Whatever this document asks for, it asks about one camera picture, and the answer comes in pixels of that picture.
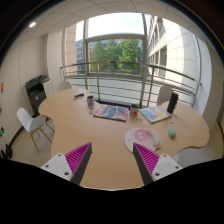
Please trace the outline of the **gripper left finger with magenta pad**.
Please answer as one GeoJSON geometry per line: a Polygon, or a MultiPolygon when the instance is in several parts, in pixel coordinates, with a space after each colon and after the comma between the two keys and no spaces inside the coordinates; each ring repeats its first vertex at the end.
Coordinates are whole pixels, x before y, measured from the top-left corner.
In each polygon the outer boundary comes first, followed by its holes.
{"type": "Polygon", "coordinates": [[[91,154],[92,144],[86,143],[67,154],[56,154],[42,166],[42,169],[79,185],[91,154]]]}

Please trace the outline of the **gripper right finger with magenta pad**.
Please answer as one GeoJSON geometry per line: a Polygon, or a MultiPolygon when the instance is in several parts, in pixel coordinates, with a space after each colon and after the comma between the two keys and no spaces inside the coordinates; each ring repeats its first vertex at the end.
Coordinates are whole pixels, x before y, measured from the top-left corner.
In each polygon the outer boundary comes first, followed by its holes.
{"type": "Polygon", "coordinates": [[[159,155],[138,143],[133,144],[133,154],[145,185],[182,169],[169,155],[159,155]]]}

